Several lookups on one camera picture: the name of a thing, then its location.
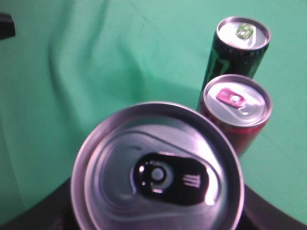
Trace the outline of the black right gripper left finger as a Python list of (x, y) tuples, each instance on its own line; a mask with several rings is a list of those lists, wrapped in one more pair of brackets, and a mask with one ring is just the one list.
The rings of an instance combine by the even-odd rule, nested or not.
[(2, 230), (78, 230), (70, 195), (68, 178), (41, 202), (1, 224)]

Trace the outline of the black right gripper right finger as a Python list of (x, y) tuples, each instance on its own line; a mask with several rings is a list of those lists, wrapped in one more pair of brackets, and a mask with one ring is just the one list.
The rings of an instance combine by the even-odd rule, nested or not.
[(306, 224), (265, 201), (245, 185), (244, 208), (238, 230), (305, 230)]

